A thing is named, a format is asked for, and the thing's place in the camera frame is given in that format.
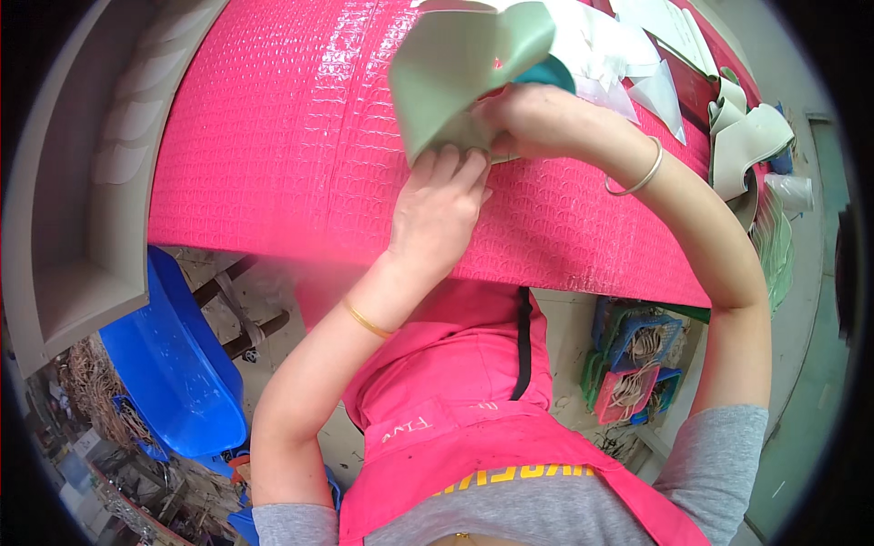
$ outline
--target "textured plastic table cover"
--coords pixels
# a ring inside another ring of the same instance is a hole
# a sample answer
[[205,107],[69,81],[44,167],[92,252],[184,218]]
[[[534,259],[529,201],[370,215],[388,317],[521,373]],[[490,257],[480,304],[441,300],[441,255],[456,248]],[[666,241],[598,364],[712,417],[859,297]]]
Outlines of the textured plastic table cover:
[[[418,16],[408,6],[232,0],[170,111],[149,242],[370,264],[409,173],[386,81]],[[684,147],[635,109],[645,133],[706,176],[706,134],[685,121]],[[603,179],[566,159],[496,165],[495,195],[453,276],[709,307],[668,229]]]

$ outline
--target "person's left hand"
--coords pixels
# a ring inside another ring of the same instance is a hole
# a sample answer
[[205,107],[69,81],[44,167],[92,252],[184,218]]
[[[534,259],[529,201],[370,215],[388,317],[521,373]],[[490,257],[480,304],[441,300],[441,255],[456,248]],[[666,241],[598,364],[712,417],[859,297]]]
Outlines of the person's left hand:
[[458,148],[422,153],[400,191],[387,253],[410,274],[436,285],[468,248],[480,207],[491,197],[486,176],[491,161],[472,149],[461,161]]

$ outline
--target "silver bracelet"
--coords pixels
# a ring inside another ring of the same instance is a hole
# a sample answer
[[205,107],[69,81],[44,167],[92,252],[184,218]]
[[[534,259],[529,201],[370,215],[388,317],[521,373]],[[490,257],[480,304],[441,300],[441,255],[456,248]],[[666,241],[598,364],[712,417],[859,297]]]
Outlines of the silver bracelet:
[[647,182],[652,180],[653,176],[656,175],[656,171],[658,171],[659,165],[662,164],[662,156],[664,156],[664,149],[662,148],[662,142],[659,141],[657,138],[655,138],[654,136],[650,136],[649,138],[653,139],[655,141],[655,145],[658,146],[658,156],[655,158],[655,164],[653,165],[653,168],[649,170],[649,173],[647,173],[647,175],[643,178],[643,180],[641,180],[640,182],[635,184],[634,187],[628,188],[625,191],[613,191],[613,190],[611,190],[610,189],[610,175],[605,173],[604,174],[604,188],[607,189],[607,191],[610,193],[610,195],[614,195],[614,196],[619,197],[619,196],[626,196],[629,193],[634,193],[634,192],[638,191],[640,188],[642,188],[643,186],[645,186],[647,184]]

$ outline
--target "pink apron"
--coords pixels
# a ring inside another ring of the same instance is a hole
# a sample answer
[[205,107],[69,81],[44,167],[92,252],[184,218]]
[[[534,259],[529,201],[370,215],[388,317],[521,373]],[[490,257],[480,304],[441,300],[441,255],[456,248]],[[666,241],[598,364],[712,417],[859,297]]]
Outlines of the pink apron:
[[[297,294],[310,328],[329,302],[303,283]],[[551,463],[592,468],[656,543],[708,544],[680,508],[549,415],[546,319],[530,302],[531,380],[517,401],[521,302],[509,285],[444,281],[357,373],[343,401],[364,431],[364,466],[340,508],[341,546],[477,471]]]

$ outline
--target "gray t-shirt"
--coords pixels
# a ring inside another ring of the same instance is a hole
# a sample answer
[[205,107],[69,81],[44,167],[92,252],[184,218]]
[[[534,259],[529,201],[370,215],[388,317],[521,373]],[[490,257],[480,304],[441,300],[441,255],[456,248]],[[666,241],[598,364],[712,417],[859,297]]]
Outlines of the gray t-shirt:
[[[756,405],[701,411],[683,423],[653,484],[713,544],[728,544],[743,519],[766,425],[767,410]],[[255,508],[253,518],[262,546],[337,545],[330,508],[271,504]],[[653,543],[597,474],[546,465],[502,468],[459,482],[371,532],[364,544],[426,546],[459,532],[530,546]]]

